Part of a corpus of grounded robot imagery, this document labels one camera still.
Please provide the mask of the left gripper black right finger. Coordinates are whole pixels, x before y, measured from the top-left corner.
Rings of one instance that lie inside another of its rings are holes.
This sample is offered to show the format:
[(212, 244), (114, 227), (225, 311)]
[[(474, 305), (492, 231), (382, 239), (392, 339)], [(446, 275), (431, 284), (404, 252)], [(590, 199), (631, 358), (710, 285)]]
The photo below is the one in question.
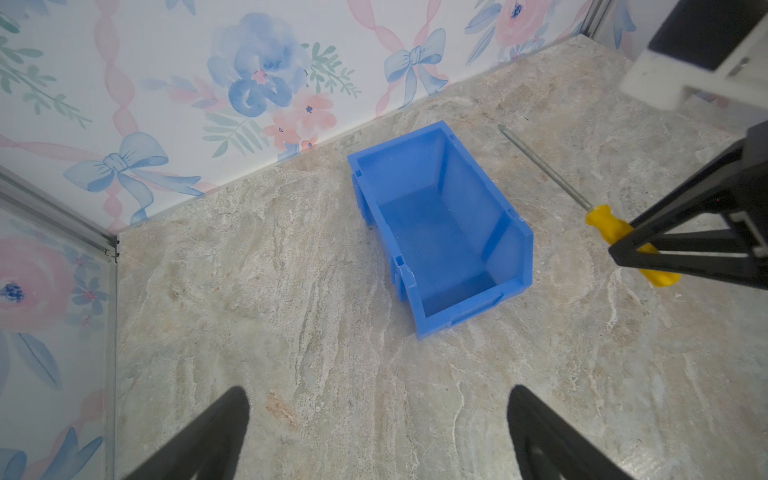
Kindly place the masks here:
[(510, 392), (507, 421), (524, 479), (630, 477), (523, 385)]

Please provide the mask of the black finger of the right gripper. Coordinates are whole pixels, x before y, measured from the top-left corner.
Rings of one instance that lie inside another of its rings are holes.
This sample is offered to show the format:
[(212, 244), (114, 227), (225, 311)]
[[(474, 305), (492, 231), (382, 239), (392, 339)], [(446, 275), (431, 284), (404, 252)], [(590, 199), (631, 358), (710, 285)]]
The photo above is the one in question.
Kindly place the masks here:
[[(741, 256), (719, 213), (721, 193), (712, 161), (633, 220), (633, 232), (610, 247), (613, 260), (624, 267), (715, 280), (722, 260)], [(649, 243), (660, 253), (639, 252)]]

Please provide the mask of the yellow handled screwdriver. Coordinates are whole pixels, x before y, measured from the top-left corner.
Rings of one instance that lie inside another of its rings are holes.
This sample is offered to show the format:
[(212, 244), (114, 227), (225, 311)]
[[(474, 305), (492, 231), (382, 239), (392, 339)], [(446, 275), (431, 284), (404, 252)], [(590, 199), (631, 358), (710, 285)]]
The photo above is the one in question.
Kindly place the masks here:
[[(539, 169), (541, 169), (549, 178), (551, 178), (561, 189), (563, 189), (574, 201), (576, 201), (584, 210), (586, 210), (586, 224), (599, 230), (602, 238), (609, 244), (614, 245), (619, 240), (633, 232), (633, 227), (626, 221), (615, 217), (608, 205), (594, 206), (585, 196), (579, 193), (569, 182), (567, 182), (559, 173), (557, 173), (546, 161), (533, 151), (521, 138), (514, 134), (510, 129), (502, 124), (498, 124), (500, 132), (512, 142), (522, 153), (524, 153)], [(639, 248), (640, 253), (659, 254), (660, 251), (652, 244), (645, 244)], [(678, 273), (640, 269), (646, 279), (656, 287), (669, 287), (678, 283), (681, 275)]]

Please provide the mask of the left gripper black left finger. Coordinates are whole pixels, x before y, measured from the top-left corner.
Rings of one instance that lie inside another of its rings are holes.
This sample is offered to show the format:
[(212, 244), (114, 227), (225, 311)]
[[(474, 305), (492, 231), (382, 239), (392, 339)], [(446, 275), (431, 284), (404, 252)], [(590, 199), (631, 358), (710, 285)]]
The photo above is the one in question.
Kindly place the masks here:
[(175, 435), (129, 479), (232, 479), (249, 423), (250, 404), (240, 386), (228, 389)]

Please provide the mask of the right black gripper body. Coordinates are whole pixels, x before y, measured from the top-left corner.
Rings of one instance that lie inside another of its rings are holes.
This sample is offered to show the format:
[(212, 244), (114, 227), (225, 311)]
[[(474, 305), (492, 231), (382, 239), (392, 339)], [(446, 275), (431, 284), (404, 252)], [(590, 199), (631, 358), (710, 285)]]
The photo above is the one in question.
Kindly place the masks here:
[(719, 213), (735, 238), (739, 258), (731, 256), (716, 267), (714, 279), (752, 288), (767, 286), (767, 123), (713, 160), (722, 189)]

